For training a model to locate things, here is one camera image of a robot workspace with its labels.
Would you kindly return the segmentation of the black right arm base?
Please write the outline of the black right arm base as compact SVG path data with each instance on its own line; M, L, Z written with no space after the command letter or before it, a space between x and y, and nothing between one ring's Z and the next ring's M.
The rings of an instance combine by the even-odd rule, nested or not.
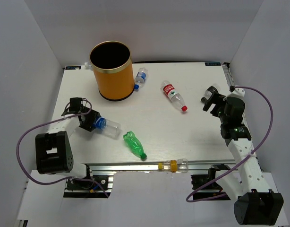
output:
M238 165L235 165L234 167L230 168L228 165L225 164L217 164L217 165L212 165L211 168L208 170L208 174L206 175L192 175L192 185L193 185L193 192L187 196L186 202L196 202L196 201L213 201L213 200L229 200L229 196L222 192L222 187L216 183L214 180L216 178L216 172L217 171L229 171L230 173L233 172L234 170L238 169ZM235 192L237 198L239 196L242 196L243 189L242 189L242 184L239 182L234 181L233 175L227 174L226 177L224 177L225 183L228 183L227 186L229 187L229 190L232 190L232 192ZM217 189L218 192L214 194L212 197L203 197L201 194L198 194L198 191L202 189Z

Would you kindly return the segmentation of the clear blue-cap plastic bottle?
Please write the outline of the clear blue-cap plastic bottle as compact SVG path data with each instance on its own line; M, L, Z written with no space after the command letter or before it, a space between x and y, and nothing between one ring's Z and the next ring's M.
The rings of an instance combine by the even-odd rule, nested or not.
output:
M103 117L99 117L94 122L94 127L100 134L112 139L117 139L121 131L121 125L119 123Z

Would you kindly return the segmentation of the green crushed plastic bottle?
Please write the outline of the green crushed plastic bottle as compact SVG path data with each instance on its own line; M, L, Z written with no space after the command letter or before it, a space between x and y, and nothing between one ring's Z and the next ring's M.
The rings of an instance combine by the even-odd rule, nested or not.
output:
M128 131L126 134L123 135L123 139L126 145L129 147L130 151L142 161L147 159L147 155L144 151L144 148L139 141L139 139L135 136L132 131Z

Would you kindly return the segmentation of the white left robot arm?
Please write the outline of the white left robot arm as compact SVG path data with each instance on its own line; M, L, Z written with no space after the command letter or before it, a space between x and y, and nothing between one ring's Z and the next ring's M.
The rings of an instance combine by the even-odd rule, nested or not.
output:
M100 113L88 107L78 111L65 110L62 119L47 133L35 137L36 167L40 174L76 177L77 183L84 189L90 188L94 177L87 164L74 160L70 136L80 127L92 132Z

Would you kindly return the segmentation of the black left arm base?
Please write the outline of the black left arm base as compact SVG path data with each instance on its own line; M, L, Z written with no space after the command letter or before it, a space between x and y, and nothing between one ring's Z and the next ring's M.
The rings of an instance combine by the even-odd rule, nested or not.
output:
M94 171L92 172L93 181L67 180L63 193L64 198L80 199L107 199L113 187L113 171Z

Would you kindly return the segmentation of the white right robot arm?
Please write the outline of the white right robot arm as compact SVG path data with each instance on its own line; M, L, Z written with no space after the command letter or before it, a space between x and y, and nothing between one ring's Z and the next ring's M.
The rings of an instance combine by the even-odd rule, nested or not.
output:
M211 105L212 116L220 119L221 136L239 165L240 180L233 173L223 176L226 167L214 167L215 172L207 176L208 185L214 189L220 186L234 203L234 216L240 225L273 226L283 207L283 197L274 192L261 171L250 132L243 123L245 103L240 98L244 94L224 96L212 94L206 100L203 110Z

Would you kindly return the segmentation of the red label plastic bottle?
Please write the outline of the red label plastic bottle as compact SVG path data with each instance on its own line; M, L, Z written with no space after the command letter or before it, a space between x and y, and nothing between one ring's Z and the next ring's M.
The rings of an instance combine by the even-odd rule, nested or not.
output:
M169 81L165 80L161 83L161 90L177 110L182 112L187 111L188 108L185 105L183 97Z

